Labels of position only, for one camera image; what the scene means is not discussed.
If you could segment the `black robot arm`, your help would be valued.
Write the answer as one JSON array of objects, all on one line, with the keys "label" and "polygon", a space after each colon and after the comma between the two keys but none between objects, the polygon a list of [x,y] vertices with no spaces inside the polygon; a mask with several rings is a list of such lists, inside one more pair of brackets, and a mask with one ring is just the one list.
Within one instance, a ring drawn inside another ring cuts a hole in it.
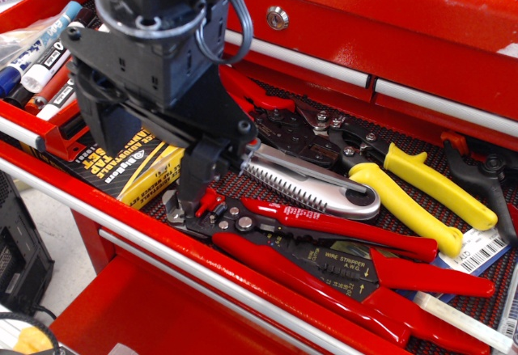
[{"label": "black robot arm", "polygon": [[244,0],[95,0],[101,32],[62,35],[80,112],[108,154],[140,129],[185,150],[178,201],[192,217],[214,177],[239,171],[257,129],[219,71],[253,39]]}]

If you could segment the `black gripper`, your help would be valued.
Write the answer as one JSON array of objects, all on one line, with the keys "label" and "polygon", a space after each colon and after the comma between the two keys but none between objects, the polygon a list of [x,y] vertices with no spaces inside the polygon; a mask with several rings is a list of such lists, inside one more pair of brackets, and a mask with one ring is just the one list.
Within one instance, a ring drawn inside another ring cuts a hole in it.
[{"label": "black gripper", "polygon": [[244,0],[96,0],[104,30],[67,28],[83,119],[116,153],[140,128],[187,148],[180,162],[180,208],[193,218],[214,179],[226,175],[257,130],[224,88],[219,69],[227,15],[234,10],[248,52],[253,25]]}]

